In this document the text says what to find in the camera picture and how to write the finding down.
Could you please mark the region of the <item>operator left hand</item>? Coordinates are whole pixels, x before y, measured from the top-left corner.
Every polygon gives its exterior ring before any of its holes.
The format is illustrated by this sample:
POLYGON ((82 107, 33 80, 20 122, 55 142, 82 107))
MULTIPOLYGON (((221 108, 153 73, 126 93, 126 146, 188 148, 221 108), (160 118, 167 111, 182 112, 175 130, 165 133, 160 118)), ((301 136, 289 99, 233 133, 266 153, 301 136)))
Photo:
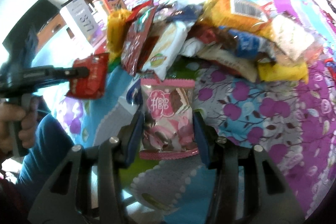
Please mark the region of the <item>operator left hand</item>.
POLYGON ((1 103, 1 152, 5 155, 26 156, 35 143, 37 129, 37 108, 39 98, 30 100, 25 110, 22 106, 1 103))

